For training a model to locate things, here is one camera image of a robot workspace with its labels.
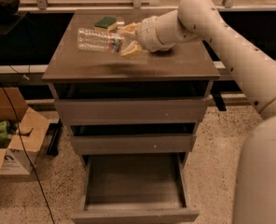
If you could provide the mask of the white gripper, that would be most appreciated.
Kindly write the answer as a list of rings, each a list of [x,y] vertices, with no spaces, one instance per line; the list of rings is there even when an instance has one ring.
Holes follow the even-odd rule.
[[[142,55],[144,53],[143,48],[151,52],[161,49],[162,44],[158,39],[156,31],[156,19],[156,16],[152,16],[138,23],[127,24],[117,30],[119,35],[136,36],[140,43],[132,41],[129,45],[124,46],[120,52],[122,57]]]

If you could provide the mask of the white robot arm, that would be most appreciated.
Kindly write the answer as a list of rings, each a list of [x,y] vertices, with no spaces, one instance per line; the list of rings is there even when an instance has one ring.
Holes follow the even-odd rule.
[[[276,224],[276,62],[226,24],[212,0],[181,0],[118,32],[152,52],[198,38],[209,44],[263,119],[241,149],[232,224]]]

